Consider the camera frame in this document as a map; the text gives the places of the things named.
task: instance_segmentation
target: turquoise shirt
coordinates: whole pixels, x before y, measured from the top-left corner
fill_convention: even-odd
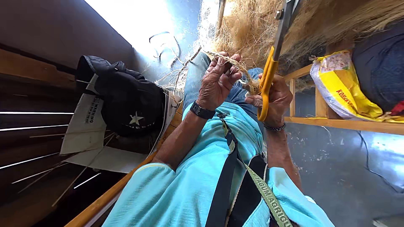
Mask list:
[[[185,109],[183,118],[190,107]],[[223,103],[217,111],[227,114],[225,121],[239,141],[240,156],[248,163],[262,150],[263,138],[258,124],[232,103]],[[175,172],[161,163],[139,168],[123,189],[103,227],[205,226],[228,153],[222,122],[215,116],[208,120]],[[245,167],[236,165],[229,206],[244,173]],[[270,168],[266,182],[290,220],[301,227],[333,226],[325,212],[300,192],[284,169]],[[261,199],[244,226],[267,227],[269,219],[269,208]]]

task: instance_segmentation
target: dark wall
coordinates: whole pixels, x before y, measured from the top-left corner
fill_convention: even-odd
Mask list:
[[[76,68],[81,55],[133,66],[132,46],[84,0],[5,0],[0,44]]]

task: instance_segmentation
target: hand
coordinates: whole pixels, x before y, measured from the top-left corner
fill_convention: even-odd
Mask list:
[[[219,54],[229,56],[226,52]],[[238,54],[231,58],[236,61],[241,60],[241,56]],[[222,57],[215,57],[202,79],[196,103],[204,109],[215,110],[225,101],[233,84],[240,78],[241,73],[232,64],[226,63]]]
[[[275,75],[272,83],[273,85],[269,89],[268,114],[263,123],[271,128],[278,128],[283,126],[283,114],[289,107],[293,95],[282,76]],[[247,96],[244,101],[257,108],[262,108],[261,95]]]

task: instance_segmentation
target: forearm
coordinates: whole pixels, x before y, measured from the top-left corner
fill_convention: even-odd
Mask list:
[[[267,129],[266,137],[268,167],[283,168],[296,187],[302,191],[299,170],[292,162],[285,132]]]
[[[188,111],[181,124],[167,137],[152,162],[165,163],[176,170],[194,145],[207,120]]]

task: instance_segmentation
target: yellow scissors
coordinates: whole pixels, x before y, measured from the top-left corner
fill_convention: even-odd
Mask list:
[[[268,114],[269,105],[269,89],[271,88],[272,80],[278,68],[280,50],[282,48],[283,39],[289,30],[290,25],[297,14],[299,0],[285,0],[283,9],[276,11],[275,19],[279,20],[278,31],[276,32],[275,44],[271,46],[267,62],[262,73],[262,78],[259,81],[259,88],[262,96],[262,109],[258,109],[258,120],[264,121]]]

